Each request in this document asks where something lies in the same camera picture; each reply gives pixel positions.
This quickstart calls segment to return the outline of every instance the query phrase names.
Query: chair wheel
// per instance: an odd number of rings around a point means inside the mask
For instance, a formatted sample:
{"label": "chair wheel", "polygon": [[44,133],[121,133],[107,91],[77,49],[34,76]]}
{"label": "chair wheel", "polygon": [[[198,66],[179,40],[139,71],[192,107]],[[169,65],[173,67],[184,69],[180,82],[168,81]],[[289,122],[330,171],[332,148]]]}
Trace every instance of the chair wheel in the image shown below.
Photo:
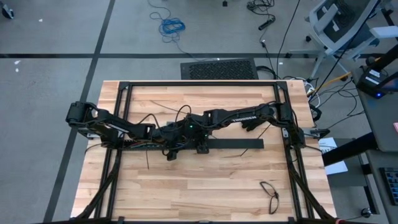
{"label": "chair wheel", "polygon": [[12,9],[5,9],[2,8],[1,10],[1,14],[3,14],[3,16],[7,19],[13,19],[14,18],[14,11]]}

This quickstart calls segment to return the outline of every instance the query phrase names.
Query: electronic device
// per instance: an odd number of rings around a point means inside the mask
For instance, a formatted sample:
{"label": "electronic device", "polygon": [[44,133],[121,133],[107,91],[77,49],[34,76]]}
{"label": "electronic device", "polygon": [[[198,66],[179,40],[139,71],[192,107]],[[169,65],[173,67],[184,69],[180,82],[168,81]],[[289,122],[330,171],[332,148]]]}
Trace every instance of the electronic device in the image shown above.
{"label": "electronic device", "polygon": [[398,205],[398,168],[380,168],[391,203]]}
{"label": "electronic device", "polygon": [[259,26],[259,30],[263,30],[263,29],[267,28],[267,26],[271,25],[274,22],[275,22],[275,17],[272,17],[271,19],[267,20],[265,23],[261,24]]}
{"label": "electronic device", "polygon": [[387,78],[387,75],[373,70],[369,67],[359,79],[356,87],[362,92],[375,98],[382,98],[387,92],[380,88],[380,84]]}
{"label": "electronic device", "polygon": [[398,73],[383,74],[381,71],[398,57],[398,44],[379,59],[367,58],[367,67],[362,67],[364,73],[356,83],[357,89],[380,99],[389,92],[398,91]]}

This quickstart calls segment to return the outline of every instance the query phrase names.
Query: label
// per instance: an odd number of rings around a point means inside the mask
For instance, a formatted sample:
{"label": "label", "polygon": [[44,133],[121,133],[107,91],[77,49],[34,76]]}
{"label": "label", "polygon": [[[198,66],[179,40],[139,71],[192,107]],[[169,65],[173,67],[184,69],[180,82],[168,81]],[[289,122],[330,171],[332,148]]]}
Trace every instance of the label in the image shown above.
{"label": "label", "polygon": [[238,122],[238,121],[247,121],[250,119],[256,119],[256,116],[251,116],[251,117],[247,117],[247,118],[238,118],[238,119],[232,119],[233,122]]}
{"label": "label", "polygon": [[124,132],[124,133],[128,133],[129,131],[127,131],[127,130],[125,130],[125,129],[123,129],[123,128],[119,128],[119,127],[117,127],[117,126],[115,126],[115,125],[113,125],[113,124],[107,124],[109,127],[111,127],[111,128],[114,128],[114,129],[117,129],[117,130],[119,130],[119,131],[122,131],[122,132]]}
{"label": "label", "polygon": [[370,71],[369,71],[369,74],[374,75],[375,77],[380,78],[380,73],[377,72],[377,71],[375,71],[375,70],[370,70]]}
{"label": "label", "polygon": [[376,84],[376,85],[379,84],[379,82],[377,82],[377,81],[375,81],[375,80],[373,80],[373,79],[371,79],[371,78],[369,78],[369,77],[366,77],[365,79],[369,80],[370,82],[373,82],[373,83]]}

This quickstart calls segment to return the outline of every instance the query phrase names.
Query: eyeglasses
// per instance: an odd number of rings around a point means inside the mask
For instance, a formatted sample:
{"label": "eyeglasses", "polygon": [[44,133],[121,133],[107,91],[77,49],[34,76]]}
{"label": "eyeglasses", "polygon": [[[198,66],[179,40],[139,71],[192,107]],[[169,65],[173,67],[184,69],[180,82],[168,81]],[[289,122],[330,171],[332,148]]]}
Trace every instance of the eyeglasses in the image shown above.
{"label": "eyeglasses", "polygon": [[[272,188],[273,192],[267,190],[265,185],[270,186]],[[264,191],[267,193],[267,195],[269,195],[271,197],[271,200],[269,201],[269,207],[268,207],[269,208],[269,214],[270,215],[275,214],[275,212],[279,208],[279,194],[278,194],[278,192],[276,192],[274,186],[272,186],[270,183],[268,183],[266,181],[261,181],[260,182],[260,186],[264,189]]]}

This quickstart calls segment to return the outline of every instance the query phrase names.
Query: white paper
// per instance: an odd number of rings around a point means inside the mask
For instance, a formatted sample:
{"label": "white paper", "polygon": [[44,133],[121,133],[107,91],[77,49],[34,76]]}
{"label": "white paper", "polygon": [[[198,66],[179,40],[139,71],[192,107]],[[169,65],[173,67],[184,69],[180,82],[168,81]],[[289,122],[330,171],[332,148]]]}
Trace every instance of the white paper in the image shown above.
{"label": "white paper", "polygon": [[[319,149],[322,151],[322,154],[334,150],[335,148],[337,148],[337,145],[333,138],[323,138],[319,140]],[[344,161],[328,165],[325,167],[325,170],[326,170],[326,175],[337,174],[348,171],[346,163]]]}

